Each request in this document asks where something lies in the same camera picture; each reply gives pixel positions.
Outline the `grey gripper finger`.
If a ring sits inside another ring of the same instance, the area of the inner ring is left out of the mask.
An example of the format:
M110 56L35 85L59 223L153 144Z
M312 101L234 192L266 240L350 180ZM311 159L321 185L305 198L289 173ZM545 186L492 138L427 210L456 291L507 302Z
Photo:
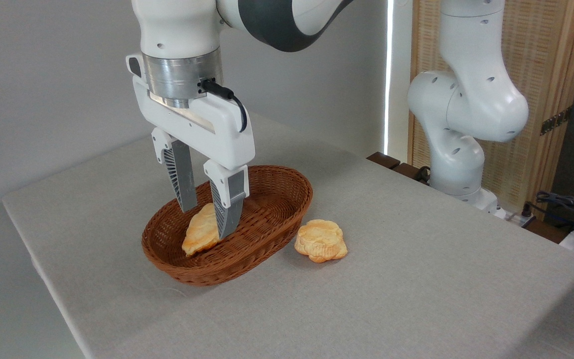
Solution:
M151 133L157 161L166 166L178 204L184 213L198 205L189 146L160 128Z
M224 239L237 229L244 199L249 196L248 166L228 170L209 160L204 164L204 171L210 178L219 238Z

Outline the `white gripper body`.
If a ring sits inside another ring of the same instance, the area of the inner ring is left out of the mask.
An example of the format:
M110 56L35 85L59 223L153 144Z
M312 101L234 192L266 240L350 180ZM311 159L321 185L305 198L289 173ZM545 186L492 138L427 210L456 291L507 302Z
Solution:
M126 57L126 66L134 75L133 84L139 109L155 127L189 145L219 165L234 170L255 157L251 123L241 132L239 105L212 93L189 100L188 108L169 107L161 97L151 94L140 54Z

